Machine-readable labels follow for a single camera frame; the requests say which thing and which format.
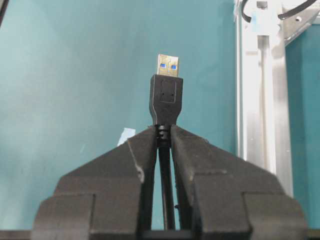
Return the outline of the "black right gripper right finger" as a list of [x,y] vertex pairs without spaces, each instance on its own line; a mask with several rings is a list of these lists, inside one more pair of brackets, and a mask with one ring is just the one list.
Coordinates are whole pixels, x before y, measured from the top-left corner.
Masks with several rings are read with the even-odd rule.
[[179,126],[170,130],[180,226],[197,240],[305,240],[278,178]]

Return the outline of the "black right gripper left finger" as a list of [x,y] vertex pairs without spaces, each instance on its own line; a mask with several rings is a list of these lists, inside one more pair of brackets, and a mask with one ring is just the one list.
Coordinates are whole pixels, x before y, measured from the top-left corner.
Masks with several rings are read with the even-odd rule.
[[62,176],[37,211],[34,240],[135,240],[152,225],[156,129]]

